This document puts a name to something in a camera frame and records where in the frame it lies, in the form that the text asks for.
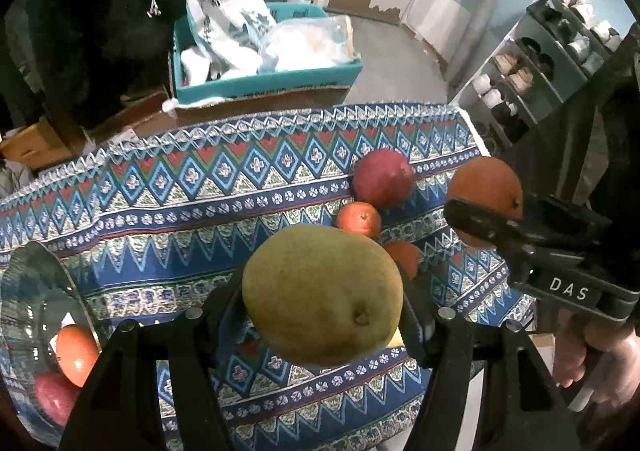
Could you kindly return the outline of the person's right hand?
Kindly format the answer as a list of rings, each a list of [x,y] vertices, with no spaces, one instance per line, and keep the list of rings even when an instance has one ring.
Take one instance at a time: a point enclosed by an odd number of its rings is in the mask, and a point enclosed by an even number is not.
[[[591,400],[621,407],[634,397],[639,387],[639,336],[634,324],[613,327],[598,320],[582,323],[567,310],[559,313],[555,336],[552,376],[563,388],[582,380],[586,373],[588,348],[610,356],[612,362]]]

